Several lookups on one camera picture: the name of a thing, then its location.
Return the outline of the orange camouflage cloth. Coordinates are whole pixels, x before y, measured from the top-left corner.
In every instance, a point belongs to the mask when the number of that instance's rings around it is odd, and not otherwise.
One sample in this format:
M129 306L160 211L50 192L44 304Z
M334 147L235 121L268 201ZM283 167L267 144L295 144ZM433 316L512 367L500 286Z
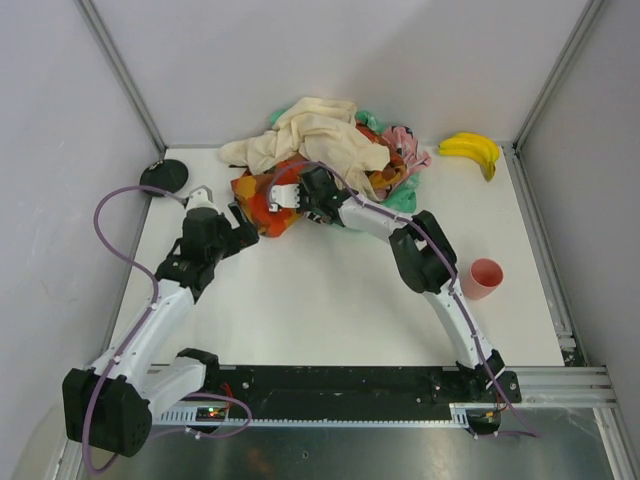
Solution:
M412 130L404 126L371 129L362 122L357 124L357 129L368 140L389 150L389 162L382 170L365 173L365 179L373 188L373 200L400 212L414 212L417 172L430 164L430 157ZM308 165L307 156L296 153L264 173L246 171L230 182L234 199L259 234L279 237L302 217L297 207L275 204L272 198L279 186L297 183Z

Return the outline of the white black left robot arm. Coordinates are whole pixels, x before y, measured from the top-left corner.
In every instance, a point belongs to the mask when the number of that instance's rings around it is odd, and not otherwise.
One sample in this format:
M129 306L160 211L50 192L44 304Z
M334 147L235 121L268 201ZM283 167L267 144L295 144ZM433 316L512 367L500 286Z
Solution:
M186 211L182 235L153 275L152 295L133 324L89 368L74 368L63 384L69 439L131 457L146 442L154 418L183 398L217 390L216 355L187 348L168 368L147 372L166 338L188 316L214 279L217 264L259 240L237 203L238 224L208 200Z

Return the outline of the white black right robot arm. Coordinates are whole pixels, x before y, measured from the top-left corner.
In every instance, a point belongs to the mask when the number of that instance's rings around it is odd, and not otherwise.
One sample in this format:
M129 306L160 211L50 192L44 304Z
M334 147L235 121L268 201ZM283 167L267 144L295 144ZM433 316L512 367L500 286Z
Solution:
M457 257L443 230L428 211L413 216L369 201L335 183L328 167L312 164L300 174L300 209L320 220L368 233L387 243L405 285L422 295L436 312L457 355L471 395L494 389L503 402L512 398L499 379L504 361L481 332L466 300L456 268Z

